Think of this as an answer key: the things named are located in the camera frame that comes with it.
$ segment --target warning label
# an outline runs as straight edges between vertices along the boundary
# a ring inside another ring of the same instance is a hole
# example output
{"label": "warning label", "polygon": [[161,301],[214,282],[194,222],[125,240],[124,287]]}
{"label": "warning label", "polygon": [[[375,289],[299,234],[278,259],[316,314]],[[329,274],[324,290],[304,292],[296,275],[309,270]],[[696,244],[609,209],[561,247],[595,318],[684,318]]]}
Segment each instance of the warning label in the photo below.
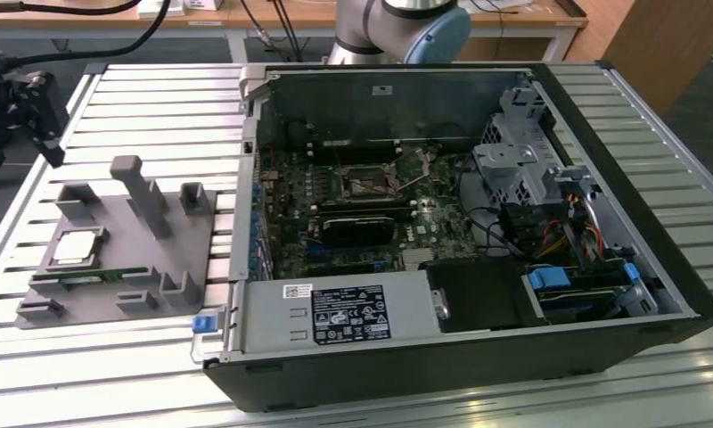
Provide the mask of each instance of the warning label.
{"label": "warning label", "polygon": [[391,338],[383,285],[312,290],[312,309],[319,345]]}

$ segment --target power cable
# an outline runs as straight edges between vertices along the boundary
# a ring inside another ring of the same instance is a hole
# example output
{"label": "power cable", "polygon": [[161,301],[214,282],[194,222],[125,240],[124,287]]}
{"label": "power cable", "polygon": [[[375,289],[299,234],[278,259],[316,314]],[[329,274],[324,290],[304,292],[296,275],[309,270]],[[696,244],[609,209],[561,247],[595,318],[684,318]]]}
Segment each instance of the power cable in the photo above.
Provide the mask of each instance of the power cable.
{"label": "power cable", "polygon": [[68,15],[101,16],[112,15],[128,11],[136,7],[142,0],[132,0],[121,3],[118,6],[105,7],[102,9],[84,9],[78,7],[52,6],[48,4],[32,4],[21,2],[21,10],[26,12],[64,13]]}
{"label": "power cable", "polygon": [[170,0],[164,0],[161,4],[161,8],[158,10],[158,15],[156,16],[153,23],[148,27],[148,30],[145,31],[145,33],[142,33],[142,36],[140,36],[140,38],[129,46],[125,46],[118,49],[110,49],[108,51],[48,53],[44,55],[34,55],[34,56],[28,56],[24,58],[9,58],[5,61],[5,66],[9,69],[17,69],[18,67],[24,67],[25,65],[37,64],[41,62],[84,60],[84,59],[90,59],[90,58],[105,58],[109,56],[118,56],[118,55],[129,54],[134,52],[138,49],[138,47],[141,47],[145,44],[145,42],[148,42],[148,40],[150,39],[150,36],[153,36],[153,33],[158,29],[161,22],[164,22],[164,19],[166,18],[166,13],[169,12],[169,6],[170,6]]}
{"label": "power cable", "polygon": [[299,38],[296,37],[296,30],[291,23],[291,17],[288,16],[288,9],[285,4],[280,0],[272,0],[274,6],[274,11],[277,12],[277,17],[280,19],[280,25],[285,31],[285,36],[288,37],[288,42],[291,43],[291,49],[297,62],[301,62],[301,47],[299,46]]}
{"label": "power cable", "polygon": [[250,23],[253,24],[253,27],[257,31],[258,38],[261,39],[261,43],[264,43],[264,45],[266,45],[269,49],[274,51],[274,53],[277,54],[282,62],[289,62],[291,58],[288,58],[285,54],[282,53],[282,51],[280,50],[280,48],[274,46],[274,39],[269,36],[269,33],[266,32],[266,30],[264,30],[264,27],[261,27],[261,24],[258,23],[257,17],[250,12],[250,8],[248,7],[246,0],[240,0],[240,4],[242,5],[242,8],[246,11],[248,18],[250,19]]}
{"label": "power cable", "polygon": [[496,13],[499,15],[499,39],[497,39],[497,47],[495,49],[495,60],[497,60],[500,58],[501,41],[504,40],[504,19],[501,18],[501,15],[517,15],[519,13],[503,11],[501,8],[491,0],[487,0],[487,3],[491,4],[491,6],[496,9],[496,11],[491,11],[489,9],[481,7],[476,3],[476,0],[471,0],[471,3],[476,6],[476,8],[481,12]]}

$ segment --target green motherboard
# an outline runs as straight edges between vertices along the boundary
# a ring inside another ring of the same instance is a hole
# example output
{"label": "green motherboard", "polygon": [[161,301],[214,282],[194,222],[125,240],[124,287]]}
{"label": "green motherboard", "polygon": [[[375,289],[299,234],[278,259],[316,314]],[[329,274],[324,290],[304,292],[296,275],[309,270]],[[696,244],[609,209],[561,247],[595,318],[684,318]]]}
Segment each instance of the green motherboard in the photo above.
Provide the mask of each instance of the green motherboard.
{"label": "green motherboard", "polygon": [[[317,165],[307,153],[264,151],[260,164],[274,278],[413,270],[423,261],[476,256],[453,191],[457,155],[404,144],[391,163]],[[385,218],[392,236],[381,244],[332,248],[325,218]]]}

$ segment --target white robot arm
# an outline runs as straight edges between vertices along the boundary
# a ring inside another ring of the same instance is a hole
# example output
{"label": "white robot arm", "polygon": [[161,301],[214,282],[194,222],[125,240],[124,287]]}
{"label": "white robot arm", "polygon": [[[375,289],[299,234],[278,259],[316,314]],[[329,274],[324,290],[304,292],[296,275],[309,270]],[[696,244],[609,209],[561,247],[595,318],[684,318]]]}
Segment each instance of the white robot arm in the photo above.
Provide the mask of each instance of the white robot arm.
{"label": "white robot arm", "polygon": [[469,31],[456,0],[339,1],[329,63],[451,62]]}

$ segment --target blue latch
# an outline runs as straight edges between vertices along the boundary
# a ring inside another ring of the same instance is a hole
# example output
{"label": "blue latch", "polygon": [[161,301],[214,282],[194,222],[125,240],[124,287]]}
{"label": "blue latch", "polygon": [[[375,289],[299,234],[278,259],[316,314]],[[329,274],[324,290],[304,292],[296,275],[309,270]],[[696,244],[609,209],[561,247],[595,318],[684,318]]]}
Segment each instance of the blue latch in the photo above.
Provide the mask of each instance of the blue latch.
{"label": "blue latch", "polygon": [[214,333],[218,330],[217,315],[197,315],[192,319],[192,332],[196,334]]}
{"label": "blue latch", "polygon": [[528,274],[528,279],[533,290],[571,286],[568,274],[561,267],[539,267]]}
{"label": "blue latch", "polygon": [[632,283],[636,283],[643,279],[643,276],[640,275],[640,270],[637,269],[633,263],[627,263],[625,265],[623,265],[623,270],[627,271],[627,275],[629,276]]}

